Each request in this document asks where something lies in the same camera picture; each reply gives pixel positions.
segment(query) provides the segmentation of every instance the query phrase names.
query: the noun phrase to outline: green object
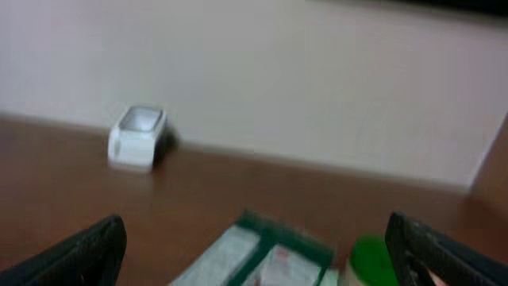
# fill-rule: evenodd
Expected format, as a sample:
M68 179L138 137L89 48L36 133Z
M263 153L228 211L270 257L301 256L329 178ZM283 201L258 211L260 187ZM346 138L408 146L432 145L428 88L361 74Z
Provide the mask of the green object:
M380 237L358 238L349 263L358 279L368 286L398 285L390 254L384 240Z

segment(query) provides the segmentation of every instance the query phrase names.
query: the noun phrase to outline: small white box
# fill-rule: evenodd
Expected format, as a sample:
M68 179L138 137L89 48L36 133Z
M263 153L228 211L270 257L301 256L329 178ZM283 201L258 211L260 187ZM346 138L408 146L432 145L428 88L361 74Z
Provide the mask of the small white box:
M166 131L167 114L164 110L131 106L110 131L110 165L149 172L160 143L165 141Z

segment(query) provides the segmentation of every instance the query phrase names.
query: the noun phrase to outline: black plastic object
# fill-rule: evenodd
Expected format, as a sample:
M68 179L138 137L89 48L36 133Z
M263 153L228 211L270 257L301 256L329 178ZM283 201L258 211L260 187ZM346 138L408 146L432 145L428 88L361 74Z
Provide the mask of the black plastic object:
M0 272L0 285L114 285L126 246L124 223L112 215Z
M397 0L449 10L459 10L497 17L508 16L508 2L505 0Z
M404 214L390 217L385 241L401 286L434 286L429 271L450 286L508 285L508 267Z

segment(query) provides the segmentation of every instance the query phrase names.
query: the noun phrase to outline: wooden table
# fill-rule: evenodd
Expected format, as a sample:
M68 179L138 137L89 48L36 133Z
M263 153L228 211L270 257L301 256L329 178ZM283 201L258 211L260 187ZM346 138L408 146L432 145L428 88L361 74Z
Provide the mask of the wooden table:
M181 148L149 175L115 171L105 132L0 119L0 269L112 213L122 216L123 284L166 284L248 208L337 247L383 234L405 211L508 262L508 229L471 199L390 180Z

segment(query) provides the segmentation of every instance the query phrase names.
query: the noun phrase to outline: wall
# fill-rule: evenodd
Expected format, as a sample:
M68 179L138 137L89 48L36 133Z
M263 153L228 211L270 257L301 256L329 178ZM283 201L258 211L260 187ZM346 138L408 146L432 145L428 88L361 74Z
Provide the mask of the wall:
M468 186L508 107L508 33L336 0L4 0L0 111Z
M472 186L472 196L508 219L508 117Z

